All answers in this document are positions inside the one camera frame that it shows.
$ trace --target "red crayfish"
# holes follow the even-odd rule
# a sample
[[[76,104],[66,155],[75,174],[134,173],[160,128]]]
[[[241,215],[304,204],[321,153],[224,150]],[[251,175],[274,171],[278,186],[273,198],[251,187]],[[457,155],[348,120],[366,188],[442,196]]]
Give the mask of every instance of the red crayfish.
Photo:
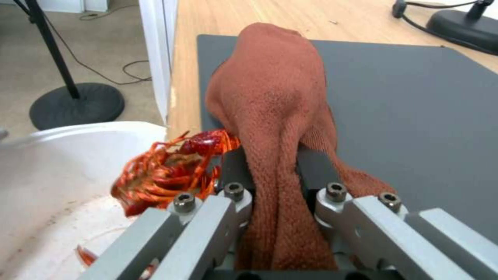
[[[226,130],[206,131],[192,137],[187,134],[169,142],[155,142],[148,151],[124,165],[111,195],[120,201],[127,217],[139,215],[148,207],[166,208],[180,192],[191,192],[203,200],[214,192],[220,167],[214,166],[208,172],[211,158],[238,148],[240,141]],[[97,259],[81,246],[76,252],[87,266]]]

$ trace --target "cloth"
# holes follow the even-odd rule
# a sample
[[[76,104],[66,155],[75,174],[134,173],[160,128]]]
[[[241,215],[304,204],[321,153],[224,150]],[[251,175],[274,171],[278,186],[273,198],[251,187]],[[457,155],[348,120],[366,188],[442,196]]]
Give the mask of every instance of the cloth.
[[[240,138],[256,185],[237,267],[335,269],[329,244],[300,192],[298,143],[324,151],[353,197],[395,191],[337,157],[324,66],[313,44],[275,25],[247,26],[231,57],[213,73],[206,106]]]

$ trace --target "wooden table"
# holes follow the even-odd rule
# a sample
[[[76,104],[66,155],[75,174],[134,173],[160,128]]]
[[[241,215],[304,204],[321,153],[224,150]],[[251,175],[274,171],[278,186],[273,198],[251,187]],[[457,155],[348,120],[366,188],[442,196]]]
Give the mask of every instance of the wooden table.
[[[299,31],[308,39],[408,45],[445,45],[498,73],[498,56],[449,43],[391,16],[394,0],[180,0],[176,27],[168,138],[200,130],[199,34],[238,35],[253,22]],[[425,25],[435,10],[409,6]]]

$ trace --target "round stand base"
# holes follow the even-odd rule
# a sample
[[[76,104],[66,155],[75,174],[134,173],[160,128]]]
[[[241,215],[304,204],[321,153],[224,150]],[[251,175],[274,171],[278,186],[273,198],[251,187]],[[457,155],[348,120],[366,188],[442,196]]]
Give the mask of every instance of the round stand base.
[[[36,100],[29,117],[39,130],[64,126],[110,122],[125,108],[121,93],[114,87],[97,84],[76,84],[79,99],[71,98],[66,87],[50,91]]]
[[[470,19],[458,10],[434,13],[427,29],[455,44],[487,53],[498,54],[498,20],[483,16]]]

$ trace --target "white container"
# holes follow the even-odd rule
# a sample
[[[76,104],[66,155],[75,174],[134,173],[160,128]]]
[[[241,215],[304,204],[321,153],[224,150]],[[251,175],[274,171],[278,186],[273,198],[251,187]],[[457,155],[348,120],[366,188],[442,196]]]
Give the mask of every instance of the white container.
[[[165,139],[143,122],[64,127],[0,143],[0,279],[75,279],[132,222],[110,194],[124,164]]]

